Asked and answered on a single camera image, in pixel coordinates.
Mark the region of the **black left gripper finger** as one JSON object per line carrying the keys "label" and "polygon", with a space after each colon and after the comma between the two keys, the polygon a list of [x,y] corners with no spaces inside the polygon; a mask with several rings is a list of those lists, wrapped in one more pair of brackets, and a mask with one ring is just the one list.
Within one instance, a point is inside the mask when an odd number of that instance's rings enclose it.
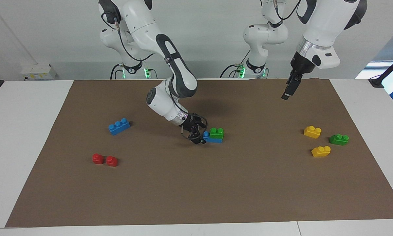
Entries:
{"label": "black left gripper finger", "polygon": [[303,75],[295,75],[293,78],[293,95],[296,92],[297,88],[300,85],[301,79],[302,79]]}
{"label": "black left gripper finger", "polygon": [[294,95],[296,90],[297,90],[297,84],[288,84],[281,98],[283,100],[288,100],[290,96]]}

